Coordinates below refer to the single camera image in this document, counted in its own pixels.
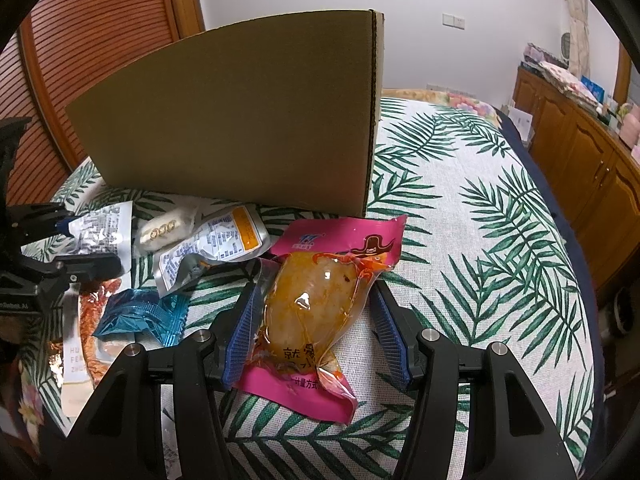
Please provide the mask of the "white red jerky pack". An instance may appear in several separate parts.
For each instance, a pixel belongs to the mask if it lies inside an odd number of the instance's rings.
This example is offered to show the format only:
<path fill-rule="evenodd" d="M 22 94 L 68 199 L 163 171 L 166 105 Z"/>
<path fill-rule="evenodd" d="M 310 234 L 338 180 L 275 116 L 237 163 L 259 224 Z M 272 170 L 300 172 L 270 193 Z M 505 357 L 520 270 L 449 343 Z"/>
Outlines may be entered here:
<path fill-rule="evenodd" d="M 107 301 L 127 284 L 121 278 L 73 284 L 62 300 L 63 309 L 63 414 L 77 417 L 106 374 L 122 346 L 107 344 L 100 359 L 99 339 L 93 335 Z"/>

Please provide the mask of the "wooden sideboard cabinet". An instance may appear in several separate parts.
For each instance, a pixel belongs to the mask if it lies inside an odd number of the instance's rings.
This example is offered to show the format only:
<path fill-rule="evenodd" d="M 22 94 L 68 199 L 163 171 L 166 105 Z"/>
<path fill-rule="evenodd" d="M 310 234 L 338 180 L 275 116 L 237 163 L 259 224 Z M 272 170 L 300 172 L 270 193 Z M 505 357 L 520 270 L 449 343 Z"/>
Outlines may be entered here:
<path fill-rule="evenodd" d="M 586 110 L 521 65 L 515 107 L 533 115 L 529 153 L 604 289 L 639 250 L 639 165 Z"/>

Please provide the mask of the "floral bed sheet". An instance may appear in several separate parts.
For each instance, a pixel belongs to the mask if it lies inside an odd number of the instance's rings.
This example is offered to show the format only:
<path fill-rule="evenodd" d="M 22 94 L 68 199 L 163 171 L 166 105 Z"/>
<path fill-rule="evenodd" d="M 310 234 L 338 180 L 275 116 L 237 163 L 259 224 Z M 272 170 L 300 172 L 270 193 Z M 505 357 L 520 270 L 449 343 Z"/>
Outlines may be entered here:
<path fill-rule="evenodd" d="M 383 89 L 382 95 L 387 96 L 388 98 L 423 101 L 458 108 L 459 110 L 468 110 L 469 112 L 475 113 L 478 116 L 493 122 L 499 127 L 503 136 L 506 138 L 506 142 L 509 143 L 512 150 L 515 152 L 516 157 L 520 160 L 537 185 L 544 202 L 551 212 L 556 227 L 559 229 L 565 240 L 570 261 L 573 263 L 574 270 L 577 272 L 578 283 L 582 289 L 582 299 L 585 300 L 587 312 L 589 314 L 597 314 L 598 305 L 596 291 L 592 284 L 584 252 L 577 241 L 575 232 L 570 226 L 570 222 L 568 222 L 564 217 L 558 201 L 551 192 L 549 182 L 523 145 L 518 129 L 514 126 L 512 120 L 503 112 L 499 112 L 492 105 L 475 99 L 474 96 L 468 96 L 465 93 L 455 91 L 451 92 L 440 89 Z"/>

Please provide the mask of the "blue foil snack pack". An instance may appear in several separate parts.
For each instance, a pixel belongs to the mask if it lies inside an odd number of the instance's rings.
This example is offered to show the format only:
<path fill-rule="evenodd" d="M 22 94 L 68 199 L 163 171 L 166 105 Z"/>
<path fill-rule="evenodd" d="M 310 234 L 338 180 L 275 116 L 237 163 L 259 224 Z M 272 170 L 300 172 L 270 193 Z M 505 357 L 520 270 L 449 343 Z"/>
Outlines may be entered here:
<path fill-rule="evenodd" d="M 190 299 L 160 297 L 154 288 L 127 289 L 107 300 L 93 336 L 149 333 L 163 347 L 178 344 L 186 327 Z"/>

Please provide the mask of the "beige floral curtain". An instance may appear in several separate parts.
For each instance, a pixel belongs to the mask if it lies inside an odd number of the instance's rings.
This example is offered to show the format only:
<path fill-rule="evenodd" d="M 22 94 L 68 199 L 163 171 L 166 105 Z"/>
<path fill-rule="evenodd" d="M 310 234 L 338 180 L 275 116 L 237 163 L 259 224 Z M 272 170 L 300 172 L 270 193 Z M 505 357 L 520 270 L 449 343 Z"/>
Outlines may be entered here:
<path fill-rule="evenodd" d="M 578 79 L 590 75 L 588 0 L 566 0 L 570 14 L 570 67 Z"/>

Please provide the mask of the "brown cardboard box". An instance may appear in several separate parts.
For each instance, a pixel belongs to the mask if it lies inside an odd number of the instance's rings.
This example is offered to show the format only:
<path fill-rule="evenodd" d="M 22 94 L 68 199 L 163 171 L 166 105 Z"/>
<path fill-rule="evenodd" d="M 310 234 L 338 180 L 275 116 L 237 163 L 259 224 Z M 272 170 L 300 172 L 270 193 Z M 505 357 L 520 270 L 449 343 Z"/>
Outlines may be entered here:
<path fill-rule="evenodd" d="M 381 12 L 271 15 L 151 52 L 66 114 L 109 185 L 361 217 L 383 62 Z"/>

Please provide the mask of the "small white cake pack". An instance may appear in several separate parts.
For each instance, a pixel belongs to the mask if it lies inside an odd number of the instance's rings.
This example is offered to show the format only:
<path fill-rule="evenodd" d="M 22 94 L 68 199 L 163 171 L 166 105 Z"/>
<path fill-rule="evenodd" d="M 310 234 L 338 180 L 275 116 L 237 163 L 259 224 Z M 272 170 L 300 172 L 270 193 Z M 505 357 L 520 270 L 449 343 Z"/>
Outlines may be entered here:
<path fill-rule="evenodd" d="M 185 240 L 193 232 L 195 217 L 195 207 L 179 207 L 146 222 L 138 232 L 138 251 L 142 254 L 158 252 Z"/>

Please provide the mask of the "pink vase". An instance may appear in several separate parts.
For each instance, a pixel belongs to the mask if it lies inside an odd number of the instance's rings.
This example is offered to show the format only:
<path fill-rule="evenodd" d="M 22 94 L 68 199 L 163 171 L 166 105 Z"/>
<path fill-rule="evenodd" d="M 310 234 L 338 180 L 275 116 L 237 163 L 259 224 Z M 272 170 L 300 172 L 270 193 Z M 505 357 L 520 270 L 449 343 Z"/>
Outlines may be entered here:
<path fill-rule="evenodd" d="M 637 145 L 640 136 L 639 119 L 629 112 L 620 124 L 620 140 L 631 150 Z"/>

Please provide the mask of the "white wall switch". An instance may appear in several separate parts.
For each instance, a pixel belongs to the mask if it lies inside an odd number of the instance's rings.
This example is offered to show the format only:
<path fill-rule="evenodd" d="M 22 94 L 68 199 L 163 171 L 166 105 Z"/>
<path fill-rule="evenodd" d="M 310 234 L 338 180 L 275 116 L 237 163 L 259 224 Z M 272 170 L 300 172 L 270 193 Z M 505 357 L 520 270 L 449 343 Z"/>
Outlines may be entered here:
<path fill-rule="evenodd" d="M 446 27 L 465 30 L 465 19 L 452 14 L 442 14 L 442 24 Z"/>

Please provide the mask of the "wooden louvered wardrobe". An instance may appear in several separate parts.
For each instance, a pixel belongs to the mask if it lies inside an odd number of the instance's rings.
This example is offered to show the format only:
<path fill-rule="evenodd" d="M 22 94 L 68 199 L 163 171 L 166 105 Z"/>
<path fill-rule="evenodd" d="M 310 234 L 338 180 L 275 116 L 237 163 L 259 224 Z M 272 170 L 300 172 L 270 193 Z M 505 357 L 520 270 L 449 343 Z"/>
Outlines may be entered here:
<path fill-rule="evenodd" d="M 204 28 L 200 0 L 39 0 L 1 52 L 1 115 L 29 119 L 8 203 L 50 200 L 86 158 L 65 113 L 73 99 Z"/>

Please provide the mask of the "pink chicken leg pack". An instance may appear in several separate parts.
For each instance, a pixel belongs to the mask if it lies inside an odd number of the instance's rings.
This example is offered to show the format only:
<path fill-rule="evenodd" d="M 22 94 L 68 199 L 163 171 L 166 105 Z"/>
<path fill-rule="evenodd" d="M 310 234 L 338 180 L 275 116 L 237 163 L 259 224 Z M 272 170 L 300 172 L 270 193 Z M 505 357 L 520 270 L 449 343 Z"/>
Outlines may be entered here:
<path fill-rule="evenodd" d="M 286 228 L 271 248 L 278 270 L 240 390 L 320 422 L 352 421 L 357 397 L 333 348 L 398 263 L 406 222 L 299 219 Z"/>

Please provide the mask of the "silver orange label pack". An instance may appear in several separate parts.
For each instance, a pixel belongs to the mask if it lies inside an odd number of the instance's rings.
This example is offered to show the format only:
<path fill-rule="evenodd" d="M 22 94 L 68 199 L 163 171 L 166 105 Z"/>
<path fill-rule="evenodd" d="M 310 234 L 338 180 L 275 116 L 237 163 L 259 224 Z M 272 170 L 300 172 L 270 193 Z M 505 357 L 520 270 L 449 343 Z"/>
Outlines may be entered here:
<path fill-rule="evenodd" d="M 154 255 L 155 286 L 165 297 L 198 280 L 214 266 L 262 255 L 270 235 L 255 205 L 236 205 L 205 218 L 185 240 Z"/>

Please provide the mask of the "palm leaf bed cover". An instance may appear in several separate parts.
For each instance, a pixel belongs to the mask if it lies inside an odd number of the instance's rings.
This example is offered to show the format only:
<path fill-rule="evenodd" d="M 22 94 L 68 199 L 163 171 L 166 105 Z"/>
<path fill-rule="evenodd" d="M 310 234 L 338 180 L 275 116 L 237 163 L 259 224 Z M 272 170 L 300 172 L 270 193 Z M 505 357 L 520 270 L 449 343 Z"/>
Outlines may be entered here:
<path fill-rule="evenodd" d="M 509 346 L 582 469 L 601 391 L 590 277 L 524 157 L 508 122 L 386 98 L 368 216 L 407 220 L 400 260 L 386 276 L 396 300 L 457 344 Z M 367 316 L 335 354 L 359 402 L 348 426 L 244 392 L 220 397 L 239 478 L 390 478 L 413 400 L 390 380 Z"/>

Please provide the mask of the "folded floral cloth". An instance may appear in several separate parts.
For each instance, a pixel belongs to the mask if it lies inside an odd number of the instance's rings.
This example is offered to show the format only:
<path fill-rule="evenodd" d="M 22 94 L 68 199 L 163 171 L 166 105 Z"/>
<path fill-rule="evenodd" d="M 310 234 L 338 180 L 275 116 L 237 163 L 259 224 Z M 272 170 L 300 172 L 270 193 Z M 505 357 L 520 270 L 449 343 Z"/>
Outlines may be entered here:
<path fill-rule="evenodd" d="M 596 110 L 599 102 L 587 87 L 566 68 L 553 63 L 541 61 L 538 64 L 544 79 L 559 90 L 564 96 L 580 104 L 582 107 Z"/>

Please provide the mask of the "silver foil snack pack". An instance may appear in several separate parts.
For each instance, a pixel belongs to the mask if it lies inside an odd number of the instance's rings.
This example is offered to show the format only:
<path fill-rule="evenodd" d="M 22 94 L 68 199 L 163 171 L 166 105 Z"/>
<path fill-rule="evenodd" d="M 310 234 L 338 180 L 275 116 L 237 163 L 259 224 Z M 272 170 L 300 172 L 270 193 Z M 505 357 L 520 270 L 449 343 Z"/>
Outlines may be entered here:
<path fill-rule="evenodd" d="M 122 265 L 120 276 L 129 280 L 131 271 L 132 201 L 104 206 L 88 212 L 68 225 L 73 244 L 69 255 L 114 254 Z"/>

